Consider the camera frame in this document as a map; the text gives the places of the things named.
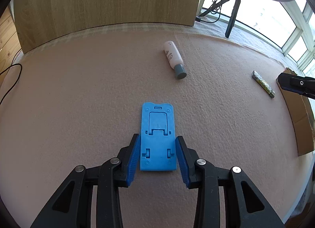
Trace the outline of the pink tube grey cap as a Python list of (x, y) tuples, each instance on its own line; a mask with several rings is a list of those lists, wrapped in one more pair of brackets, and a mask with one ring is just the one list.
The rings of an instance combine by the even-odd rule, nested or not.
[(184, 79), (187, 76), (184, 68), (184, 62), (173, 41), (167, 41), (163, 44), (164, 53), (168, 59), (170, 67), (175, 72), (176, 79)]

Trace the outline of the black tripod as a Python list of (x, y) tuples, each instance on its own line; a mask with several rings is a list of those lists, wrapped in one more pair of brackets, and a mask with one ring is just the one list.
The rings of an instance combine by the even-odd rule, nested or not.
[[(216, 23), (220, 17), (221, 17), (221, 8), (223, 6), (223, 4), (225, 4), (226, 2), (229, 2), (230, 0), (212, 0), (212, 5), (206, 9), (206, 11), (203, 11), (202, 13), (200, 13), (199, 15), (196, 16), (195, 21), (197, 22), (205, 22), (207, 24), (213, 24)], [(225, 37), (228, 39), (230, 37), (231, 31), (234, 27), (235, 21), (236, 21), (236, 16), (238, 14), (238, 10), (241, 4), (241, 0), (235, 0), (233, 9), (232, 9), (232, 13), (230, 16), (230, 20), (227, 24), (227, 28), (225, 31)], [(202, 19), (203, 17), (205, 17), (208, 14), (218, 14), (218, 17), (215, 21), (206, 21), (204, 19)]]

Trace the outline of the cardboard box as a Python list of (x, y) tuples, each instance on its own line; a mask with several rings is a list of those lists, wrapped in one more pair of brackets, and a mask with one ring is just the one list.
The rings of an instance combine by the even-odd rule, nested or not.
[[(286, 68), (283, 73), (297, 75), (289, 68)], [(276, 82), (292, 119), (296, 137), (297, 154), (302, 156), (314, 151), (314, 111), (310, 103), (311, 98), (282, 90), (278, 83), (278, 78)]]

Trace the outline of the wooden headboard panel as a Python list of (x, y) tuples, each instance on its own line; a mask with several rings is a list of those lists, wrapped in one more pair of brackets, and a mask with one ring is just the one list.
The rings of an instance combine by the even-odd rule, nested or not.
[(199, 0), (13, 0), (23, 52), (105, 25), (161, 22), (192, 26)]

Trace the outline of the blue phone stand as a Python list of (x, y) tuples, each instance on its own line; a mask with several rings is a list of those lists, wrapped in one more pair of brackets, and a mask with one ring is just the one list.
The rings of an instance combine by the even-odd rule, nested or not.
[(141, 171), (177, 169), (175, 120), (171, 104), (143, 104), (140, 136)]

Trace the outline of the patterned lighter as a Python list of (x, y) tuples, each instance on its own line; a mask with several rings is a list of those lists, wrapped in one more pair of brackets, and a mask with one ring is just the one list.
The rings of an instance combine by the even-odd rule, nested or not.
[(252, 78), (267, 92), (271, 98), (275, 97), (274, 90), (256, 71), (252, 72)]

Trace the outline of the pine wood side panel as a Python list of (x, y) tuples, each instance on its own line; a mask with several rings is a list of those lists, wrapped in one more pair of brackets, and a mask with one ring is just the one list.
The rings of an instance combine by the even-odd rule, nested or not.
[(8, 7), (1, 16), (0, 22), (0, 72), (2, 72), (13, 64), (14, 58), (21, 52), (21, 46)]

